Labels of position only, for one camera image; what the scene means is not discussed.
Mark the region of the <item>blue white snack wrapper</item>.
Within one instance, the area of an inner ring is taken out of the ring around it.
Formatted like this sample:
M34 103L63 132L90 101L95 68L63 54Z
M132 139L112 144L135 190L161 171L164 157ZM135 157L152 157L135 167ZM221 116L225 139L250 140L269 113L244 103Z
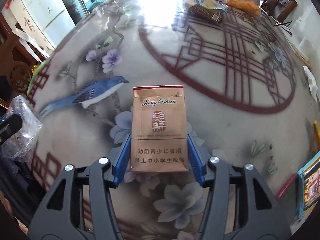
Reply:
M226 14L228 10L228 6L226 4L216 0L194 0L194 2L207 9L215 10L222 14Z

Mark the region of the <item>crumpled white tissue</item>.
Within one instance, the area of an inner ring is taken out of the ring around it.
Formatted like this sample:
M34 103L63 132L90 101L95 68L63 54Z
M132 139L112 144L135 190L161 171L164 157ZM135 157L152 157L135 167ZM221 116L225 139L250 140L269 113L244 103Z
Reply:
M307 66L303 66L303 69L304 69L304 73L305 73L307 80L308 80L308 86L310 89L311 96L316 102L319 102L318 86L316 83L316 79Z

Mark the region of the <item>dark brown cigarette carton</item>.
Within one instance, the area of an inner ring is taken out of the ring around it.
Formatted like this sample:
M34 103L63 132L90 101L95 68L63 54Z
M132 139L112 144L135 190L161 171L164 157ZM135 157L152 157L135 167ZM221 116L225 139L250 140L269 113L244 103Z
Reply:
M208 9L192 1L186 2L185 5L193 14L196 14L214 24L220 24L222 22L222 14L218 11Z

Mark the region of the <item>tan Hongtashan cigarette pack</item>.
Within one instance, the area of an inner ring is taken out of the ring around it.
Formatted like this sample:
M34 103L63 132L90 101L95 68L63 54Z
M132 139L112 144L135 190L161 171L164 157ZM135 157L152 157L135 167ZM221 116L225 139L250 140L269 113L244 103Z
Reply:
M183 85L133 88L132 172L187 172L187 137Z

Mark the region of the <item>clear plastic water bottle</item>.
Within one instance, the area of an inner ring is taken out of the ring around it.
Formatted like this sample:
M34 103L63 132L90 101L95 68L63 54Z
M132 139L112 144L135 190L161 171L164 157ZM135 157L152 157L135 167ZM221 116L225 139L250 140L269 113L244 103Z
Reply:
M31 159L43 127L41 117L22 95L12 99L6 114L20 115L23 124L17 133L1 145L1 154L14 161L26 163Z

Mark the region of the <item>white refrigerator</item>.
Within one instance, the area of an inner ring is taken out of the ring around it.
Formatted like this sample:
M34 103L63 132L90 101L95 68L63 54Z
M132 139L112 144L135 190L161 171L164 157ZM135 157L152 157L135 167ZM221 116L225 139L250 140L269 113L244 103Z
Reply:
M62 0L7 0L10 11L22 30L51 54L75 27Z

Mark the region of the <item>carved dark wooden chair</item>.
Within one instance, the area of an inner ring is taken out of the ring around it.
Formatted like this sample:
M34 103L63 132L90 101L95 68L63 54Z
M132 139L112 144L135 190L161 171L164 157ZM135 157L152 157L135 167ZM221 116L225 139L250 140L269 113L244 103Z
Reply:
M7 78L10 88L24 96L33 75L31 69L39 64L45 57L30 43L27 42L35 55L31 55L22 44L23 40L15 34L9 24L1 15L1 76Z

